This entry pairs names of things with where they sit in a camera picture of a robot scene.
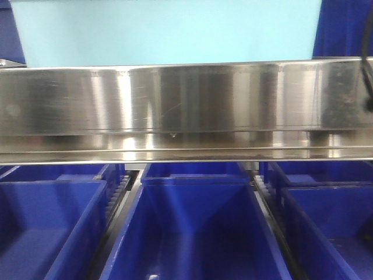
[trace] metal bar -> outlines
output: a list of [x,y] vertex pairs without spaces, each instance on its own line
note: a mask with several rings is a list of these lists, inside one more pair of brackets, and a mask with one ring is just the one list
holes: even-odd
[[360,59],[0,71],[0,163],[372,159]]

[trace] blue plastic bin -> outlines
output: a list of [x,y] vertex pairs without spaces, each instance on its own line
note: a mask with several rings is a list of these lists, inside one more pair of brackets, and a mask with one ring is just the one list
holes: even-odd
[[247,183],[248,173],[237,162],[152,163],[141,182],[158,184]]
[[142,185],[100,280],[290,280],[245,184]]
[[310,280],[373,279],[373,187],[283,194],[287,241]]
[[83,279],[106,226],[105,185],[0,183],[0,278]]
[[2,176],[5,172],[7,172],[9,169],[13,167],[14,167],[13,165],[0,166],[0,176]]
[[115,164],[72,164],[72,165],[28,165],[14,166],[0,174],[0,182],[15,181],[92,181],[107,182],[106,197],[109,200],[119,184],[119,170]]
[[373,183],[373,165],[365,161],[270,162],[268,181],[278,203],[282,188]]

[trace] scratch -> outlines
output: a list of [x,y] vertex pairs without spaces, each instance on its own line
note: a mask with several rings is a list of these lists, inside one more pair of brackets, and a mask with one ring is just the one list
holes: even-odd
[[176,104],[175,106],[172,106],[171,108],[169,108],[166,112],[164,112],[163,114],[162,114],[162,117],[164,117],[166,114],[168,114],[170,111],[172,111],[172,110],[174,110],[174,109],[176,109],[177,107],[180,107],[181,106],[181,103],[179,103],[179,104]]
[[142,121],[142,120],[148,120],[150,118],[151,117],[147,117],[147,118],[134,118],[132,121]]

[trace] light blue box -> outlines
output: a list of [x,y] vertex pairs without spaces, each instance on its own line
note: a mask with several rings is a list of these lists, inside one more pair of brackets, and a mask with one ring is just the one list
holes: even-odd
[[321,0],[11,0],[29,67],[303,60]]

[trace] stainless steel rail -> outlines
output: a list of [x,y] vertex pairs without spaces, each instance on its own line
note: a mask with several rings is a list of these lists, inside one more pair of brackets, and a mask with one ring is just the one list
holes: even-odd
[[373,159],[356,59],[0,70],[0,163]]

